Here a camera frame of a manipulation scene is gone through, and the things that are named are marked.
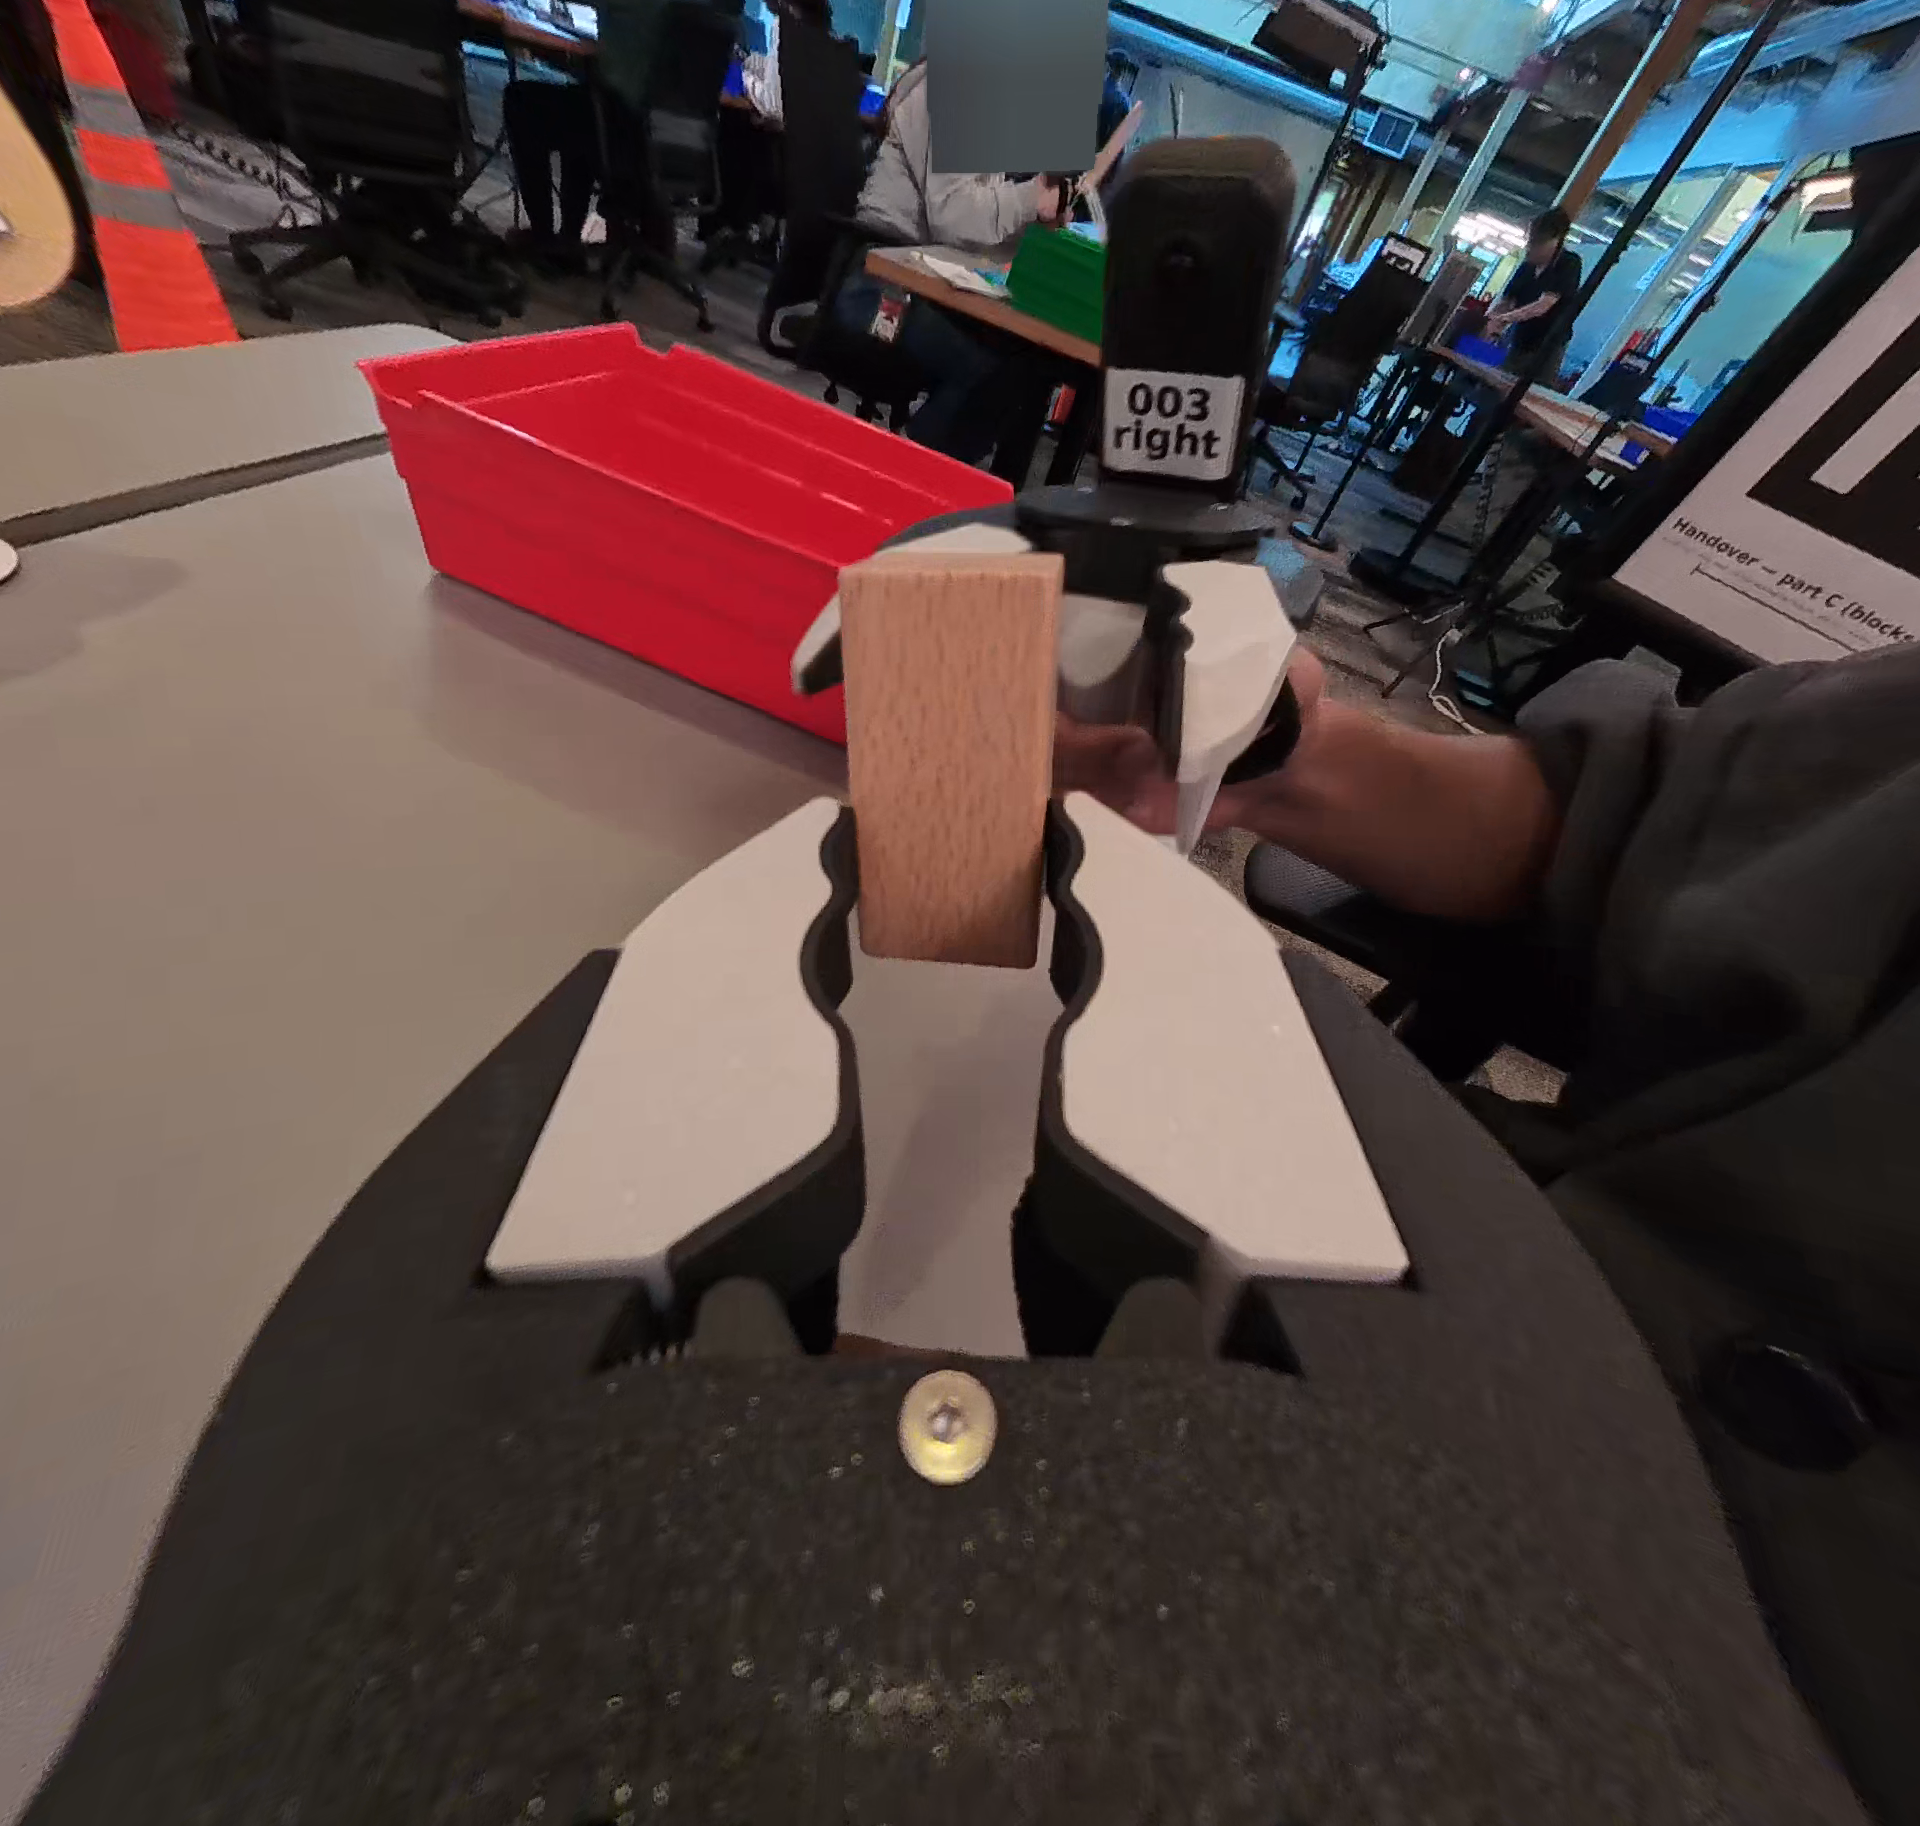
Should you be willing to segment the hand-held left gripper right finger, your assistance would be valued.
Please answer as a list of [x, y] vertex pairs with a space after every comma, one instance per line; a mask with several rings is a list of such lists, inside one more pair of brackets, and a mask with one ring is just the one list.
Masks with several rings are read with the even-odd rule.
[[1089, 796], [1048, 811], [1036, 1221], [1100, 1288], [1400, 1287], [1410, 1257], [1265, 925]]

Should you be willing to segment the natural wooden block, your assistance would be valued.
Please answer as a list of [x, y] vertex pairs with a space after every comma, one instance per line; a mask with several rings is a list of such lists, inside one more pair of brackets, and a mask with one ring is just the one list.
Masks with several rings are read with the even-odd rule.
[[872, 959], [1029, 970], [1058, 711], [1060, 560], [848, 618], [857, 935]]

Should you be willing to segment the wooden table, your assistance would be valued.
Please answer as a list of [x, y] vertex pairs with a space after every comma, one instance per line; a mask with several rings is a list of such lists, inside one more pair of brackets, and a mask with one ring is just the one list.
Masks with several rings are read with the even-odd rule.
[[1081, 480], [1096, 424], [1100, 339], [1020, 306], [1007, 285], [924, 248], [870, 248], [835, 315], [913, 388], [906, 440], [1020, 491], [1045, 433], [1043, 483]]

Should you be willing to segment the red plastic bin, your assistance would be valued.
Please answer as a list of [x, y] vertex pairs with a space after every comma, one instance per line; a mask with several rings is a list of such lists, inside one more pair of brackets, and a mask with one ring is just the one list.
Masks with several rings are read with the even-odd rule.
[[1011, 502], [983, 470], [707, 351], [591, 325], [363, 360], [428, 565], [844, 741], [789, 664], [840, 570]]

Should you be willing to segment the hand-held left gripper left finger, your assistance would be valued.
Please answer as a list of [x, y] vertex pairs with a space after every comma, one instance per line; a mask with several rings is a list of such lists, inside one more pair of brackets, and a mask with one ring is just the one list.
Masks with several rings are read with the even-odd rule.
[[500, 1283], [805, 1288], [866, 1209], [851, 811], [815, 800], [639, 922], [488, 1250]]

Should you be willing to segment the green box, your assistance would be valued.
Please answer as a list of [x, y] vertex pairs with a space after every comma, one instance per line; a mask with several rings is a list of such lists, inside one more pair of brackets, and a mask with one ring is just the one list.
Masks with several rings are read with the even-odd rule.
[[1106, 241], [1089, 226], [1031, 226], [1010, 259], [1006, 300], [1020, 315], [1093, 348], [1101, 341]]

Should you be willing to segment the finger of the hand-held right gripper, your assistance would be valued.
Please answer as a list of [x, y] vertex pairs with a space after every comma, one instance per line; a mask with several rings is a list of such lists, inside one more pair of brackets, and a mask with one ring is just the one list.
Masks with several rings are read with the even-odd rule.
[[1281, 588], [1257, 561], [1173, 561], [1141, 598], [1065, 593], [1058, 633], [1058, 782], [1112, 734], [1138, 734], [1170, 785], [1166, 844], [1190, 857], [1228, 782], [1291, 754], [1299, 649]]
[[1029, 570], [1036, 546], [1016, 527], [1014, 511], [969, 511], [906, 527], [872, 555], [844, 565], [818, 614], [813, 616], [789, 659], [789, 683], [798, 699], [815, 699], [846, 682], [848, 618], [859, 608], [900, 608], [900, 596], [920, 588], [1001, 576]]

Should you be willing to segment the printed marker board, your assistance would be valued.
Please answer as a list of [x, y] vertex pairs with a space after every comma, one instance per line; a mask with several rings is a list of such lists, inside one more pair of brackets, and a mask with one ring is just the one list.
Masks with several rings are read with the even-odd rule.
[[1917, 638], [1917, 213], [1909, 181], [1621, 513], [1581, 638], [1710, 688]]

